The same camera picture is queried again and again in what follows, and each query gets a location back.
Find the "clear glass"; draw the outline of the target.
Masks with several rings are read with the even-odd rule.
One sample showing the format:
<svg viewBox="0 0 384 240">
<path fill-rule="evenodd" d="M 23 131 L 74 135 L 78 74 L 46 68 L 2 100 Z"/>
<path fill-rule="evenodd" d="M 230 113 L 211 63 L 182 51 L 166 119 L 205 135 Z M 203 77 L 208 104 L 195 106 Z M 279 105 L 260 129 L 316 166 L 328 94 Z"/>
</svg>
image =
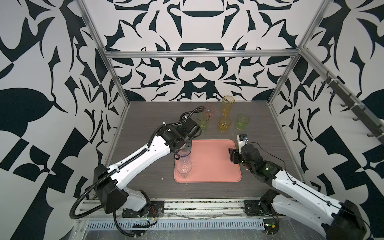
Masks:
<svg viewBox="0 0 384 240">
<path fill-rule="evenodd" d="M 192 168 L 193 164 L 190 159 L 184 158 L 176 160 L 176 171 L 182 178 L 188 178 Z"/>
</svg>

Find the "pink glass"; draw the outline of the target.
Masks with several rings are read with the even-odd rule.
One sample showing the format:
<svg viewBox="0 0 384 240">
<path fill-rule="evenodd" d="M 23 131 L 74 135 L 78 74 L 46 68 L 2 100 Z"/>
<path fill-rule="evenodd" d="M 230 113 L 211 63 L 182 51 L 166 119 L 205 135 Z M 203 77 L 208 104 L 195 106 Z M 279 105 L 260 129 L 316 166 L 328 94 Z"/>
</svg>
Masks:
<svg viewBox="0 0 384 240">
<path fill-rule="evenodd" d="M 217 111 L 217 108 L 215 105 L 213 104 L 207 104 L 205 105 L 205 111 L 210 115 L 210 119 L 213 119 L 216 111 Z"/>
</svg>

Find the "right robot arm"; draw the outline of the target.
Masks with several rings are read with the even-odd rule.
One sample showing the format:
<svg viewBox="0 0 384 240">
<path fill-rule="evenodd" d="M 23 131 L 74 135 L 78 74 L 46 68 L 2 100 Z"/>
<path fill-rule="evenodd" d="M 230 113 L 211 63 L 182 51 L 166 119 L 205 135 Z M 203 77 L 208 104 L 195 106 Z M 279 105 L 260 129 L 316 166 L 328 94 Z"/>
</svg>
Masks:
<svg viewBox="0 0 384 240">
<path fill-rule="evenodd" d="M 245 166 L 260 182 L 271 187 L 259 200 L 265 215 L 284 215 L 315 230 L 327 240 L 364 240 L 372 229 L 353 202 L 323 195 L 265 161 L 253 143 L 229 149 L 230 160 Z"/>
</svg>

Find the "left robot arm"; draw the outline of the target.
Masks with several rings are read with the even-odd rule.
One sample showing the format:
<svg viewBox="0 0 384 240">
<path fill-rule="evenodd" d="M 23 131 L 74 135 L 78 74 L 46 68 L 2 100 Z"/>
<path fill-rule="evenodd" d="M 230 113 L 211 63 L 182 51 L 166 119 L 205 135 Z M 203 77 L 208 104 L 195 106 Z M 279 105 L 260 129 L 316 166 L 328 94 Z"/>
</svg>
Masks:
<svg viewBox="0 0 384 240">
<path fill-rule="evenodd" d="M 73 220 L 81 219 L 100 209 L 106 214 L 114 213 L 120 208 L 141 212 L 149 205 L 150 200 L 146 193 L 134 191 L 127 187 L 128 184 L 160 158 L 170 153 L 177 156 L 200 130 L 200 126 L 189 118 L 174 124 L 163 123 L 152 133 L 148 143 L 130 156 L 108 167 L 99 165 L 94 170 L 94 183 L 75 201 L 69 217 Z M 76 214 L 78 206 L 91 191 L 95 191 L 100 205 Z"/>
</svg>

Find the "tall amber glass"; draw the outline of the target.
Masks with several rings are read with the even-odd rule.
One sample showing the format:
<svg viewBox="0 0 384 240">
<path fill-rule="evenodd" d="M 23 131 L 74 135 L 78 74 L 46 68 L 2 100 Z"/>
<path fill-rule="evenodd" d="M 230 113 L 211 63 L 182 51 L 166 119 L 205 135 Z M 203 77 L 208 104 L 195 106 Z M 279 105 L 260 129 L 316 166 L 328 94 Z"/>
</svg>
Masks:
<svg viewBox="0 0 384 240">
<path fill-rule="evenodd" d="M 222 109 L 221 113 L 223 116 L 228 116 L 233 109 L 235 104 L 235 99 L 232 96 L 224 96 L 222 99 Z"/>
</svg>

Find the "pink tray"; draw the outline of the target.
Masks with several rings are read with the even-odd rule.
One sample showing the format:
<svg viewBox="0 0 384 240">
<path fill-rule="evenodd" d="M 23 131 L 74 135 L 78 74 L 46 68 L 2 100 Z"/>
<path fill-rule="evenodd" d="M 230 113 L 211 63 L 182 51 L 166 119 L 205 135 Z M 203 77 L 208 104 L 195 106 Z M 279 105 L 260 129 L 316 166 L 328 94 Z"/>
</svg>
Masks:
<svg viewBox="0 0 384 240">
<path fill-rule="evenodd" d="M 229 149 L 234 149 L 232 140 L 193 140 L 192 152 L 187 157 L 193 168 L 188 178 L 182 178 L 176 171 L 178 183 L 236 183 L 242 179 L 239 165 L 230 160 Z"/>
</svg>

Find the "blue glass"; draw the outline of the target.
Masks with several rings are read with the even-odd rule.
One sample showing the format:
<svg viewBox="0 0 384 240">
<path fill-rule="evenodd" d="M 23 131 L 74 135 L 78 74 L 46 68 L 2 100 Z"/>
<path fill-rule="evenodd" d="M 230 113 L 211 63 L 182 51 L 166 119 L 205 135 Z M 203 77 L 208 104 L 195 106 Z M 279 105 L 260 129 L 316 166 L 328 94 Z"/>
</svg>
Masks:
<svg viewBox="0 0 384 240">
<path fill-rule="evenodd" d="M 182 158 L 187 158 L 190 154 L 191 154 L 192 150 L 185 150 L 185 149 L 182 149 L 182 150 L 179 150 L 177 153 L 176 153 L 176 156 L 179 158 L 179 159 L 182 159 Z"/>
</svg>

